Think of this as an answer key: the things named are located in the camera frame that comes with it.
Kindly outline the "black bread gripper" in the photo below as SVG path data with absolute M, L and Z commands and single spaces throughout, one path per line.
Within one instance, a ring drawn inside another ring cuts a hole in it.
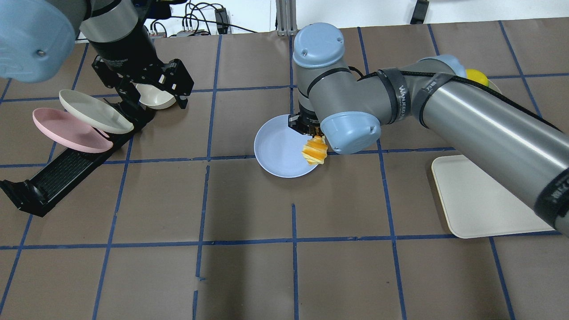
M 299 112 L 288 116 L 288 127 L 299 134 L 321 136 L 321 122 L 316 113 L 299 105 Z

